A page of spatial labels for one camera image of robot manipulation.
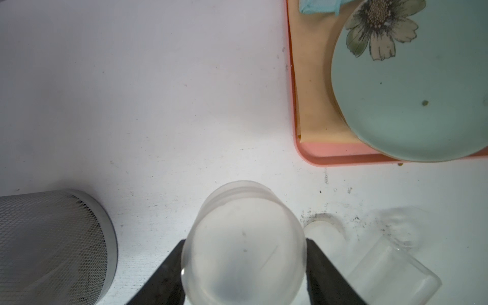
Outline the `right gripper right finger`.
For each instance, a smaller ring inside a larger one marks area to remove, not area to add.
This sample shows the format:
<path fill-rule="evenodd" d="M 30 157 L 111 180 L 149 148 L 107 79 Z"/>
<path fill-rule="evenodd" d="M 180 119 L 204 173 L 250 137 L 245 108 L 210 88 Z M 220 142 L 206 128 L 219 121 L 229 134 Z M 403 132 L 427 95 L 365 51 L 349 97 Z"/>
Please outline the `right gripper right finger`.
<path fill-rule="evenodd" d="M 366 305 L 320 247 L 306 239 L 306 278 L 311 305 Z"/>

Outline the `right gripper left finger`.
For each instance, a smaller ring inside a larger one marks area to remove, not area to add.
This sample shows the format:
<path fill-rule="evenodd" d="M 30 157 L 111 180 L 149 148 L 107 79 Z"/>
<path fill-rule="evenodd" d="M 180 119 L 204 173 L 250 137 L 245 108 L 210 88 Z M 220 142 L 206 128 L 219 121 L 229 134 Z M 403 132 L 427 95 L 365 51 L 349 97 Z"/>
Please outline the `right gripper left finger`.
<path fill-rule="evenodd" d="M 181 240 L 158 269 L 129 300 L 127 305 L 183 305 L 185 292 L 181 281 L 181 256 L 185 240 Z"/>

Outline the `tall clear bean jar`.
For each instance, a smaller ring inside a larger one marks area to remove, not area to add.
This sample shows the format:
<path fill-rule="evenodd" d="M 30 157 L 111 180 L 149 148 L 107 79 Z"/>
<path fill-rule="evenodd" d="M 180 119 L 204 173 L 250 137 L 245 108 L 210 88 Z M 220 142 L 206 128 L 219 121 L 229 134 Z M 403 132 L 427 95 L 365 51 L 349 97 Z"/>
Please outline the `tall clear bean jar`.
<path fill-rule="evenodd" d="M 367 304 L 427 304 L 442 286 L 434 272 L 385 237 L 346 279 Z"/>

